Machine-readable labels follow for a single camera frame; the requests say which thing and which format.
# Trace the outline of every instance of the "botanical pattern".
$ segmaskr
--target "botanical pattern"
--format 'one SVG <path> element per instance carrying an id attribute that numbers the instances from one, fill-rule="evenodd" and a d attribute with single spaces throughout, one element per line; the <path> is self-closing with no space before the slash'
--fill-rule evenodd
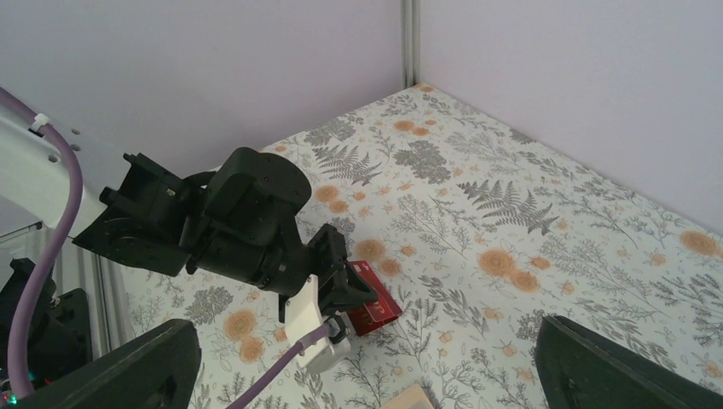
<path id="1" fill-rule="evenodd" d="M 371 409 L 412 383 L 437 408 L 545 407 L 549 314 L 723 391 L 720 236 L 424 84 L 265 151 L 313 186 L 302 238 L 332 224 L 404 313 L 328 372 L 291 364 L 250 407 Z M 195 323 L 193 408 L 226 407 L 289 348 L 274 294 L 202 270 L 124 280 L 136 335 Z"/>

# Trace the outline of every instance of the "gray wall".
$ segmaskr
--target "gray wall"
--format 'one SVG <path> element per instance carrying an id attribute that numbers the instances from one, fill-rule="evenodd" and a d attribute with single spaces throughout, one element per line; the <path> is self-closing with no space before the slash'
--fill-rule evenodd
<path id="1" fill-rule="evenodd" d="M 402 87 L 401 4 L 8 0 L 0 84 L 186 175 Z"/>
<path id="2" fill-rule="evenodd" d="M 723 2 L 422 2 L 421 77 L 723 233 Z"/>

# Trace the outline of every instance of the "table surface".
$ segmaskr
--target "table surface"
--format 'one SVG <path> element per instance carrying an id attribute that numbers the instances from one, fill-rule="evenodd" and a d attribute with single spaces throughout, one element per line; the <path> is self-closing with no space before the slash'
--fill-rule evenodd
<path id="1" fill-rule="evenodd" d="M 532 359 L 561 314 L 723 389 L 721 237 L 422 85 L 267 147 L 314 187 L 303 239 L 330 222 L 404 309 L 319 375 L 294 364 L 259 408 L 377 408 L 414 383 L 437 407 L 545 405 Z M 191 407 L 225 407 L 288 348 L 276 296 L 199 271 L 128 274 L 143 333 L 196 324 Z"/>

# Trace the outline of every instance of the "table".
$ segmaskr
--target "table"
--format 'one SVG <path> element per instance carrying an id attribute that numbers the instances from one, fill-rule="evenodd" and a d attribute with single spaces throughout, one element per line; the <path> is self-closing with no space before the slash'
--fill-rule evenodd
<path id="1" fill-rule="evenodd" d="M 377 408 L 419 383 L 438 407 L 545 405 L 532 358 L 561 314 L 683 377 L 723 388 L 721 237 L 420 85 L 265 148 L 314 188 L 403 316 L 321 375 L 287 369 L 258 408 Z M 199 271 L 127 274 L 136 334 L 192 320 L 191 407 L 225 407 L 288 348 L 276 296 Z"/>

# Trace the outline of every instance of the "purple cable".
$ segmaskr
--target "purple cable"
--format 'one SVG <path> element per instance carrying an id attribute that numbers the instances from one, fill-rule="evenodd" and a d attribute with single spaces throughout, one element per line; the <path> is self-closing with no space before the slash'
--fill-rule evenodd
<path id="1" fill-rule="evenodd" d="M 264 373 L 257 381 L 254 383 L 246 392 L 244 392 L 243 395 L 239 397 L 239 399 L 235 400 L 234 403 L 229 405 L 226 409 L 242 409 L 246 407 L 249 403 L 251 403 L 254 398 L 258 396 L 258 394 L 261 393 L 261 391 L 266 388 L 271 381 L 274 380 L 276 375 L 281 373 L 281 371 L 284 370 L 284 368 L 289 365 L 289 362 L 291 362 L 296 355 L 298 355 L 300 352 L 307 349 L 311 344 L 315 343 L 316 341 L 319 341 L 323 337 L 329 336 L 329 327 L 324 324 L 312 332 L 304 335 L 296 341 L 292 345 L 291 348 L 289 348 L 288 351 L 286 351 L 279 360 L 274 363 L 266 373 Z"/>
<path id="2" fill-rule="evenodd" d="M 29 124 L 35 122 L 37 114 L 3 87 L 0 87 L 0 105 L 5 105 Z M 43 254 L 40 256 L 40 260 L 30 274 L 30 279 L 28 279 L 25 290 L 20 296 L 18 308 L 15 310 L 13 323 L 10 326 L 8 374 L 10 387 L 18 399 L 32 395 L 34 392 L 27 369 L 27 338 L 30 331 L 32 311 L 35 309 L 35 304 L 38 303 L 40 291 L 48 278 L 50 268 L 53 267 L 55 258 L 60 253 L 63 243 L 65 243 L 66 237 L 70 233 L 70 228 L 75 222 L 75 217 L 78 215 L 78 209 L 80 208 L 80 201 L 83 197 L 83 174 L 80 171 L 80 164 L 78 158 L 75 157 L 75 152 L 63 139 L 62 135 L 53 128 L 53 125 L 47 124 L 41 127 L 38 132 L 43 134 L 45 140 L 50 142 L 61 153 L 62 163 L 67 167 L 70 179 L 70 190 L 61 220 L 58 222 L 48 246 L 45 247 Z"/>

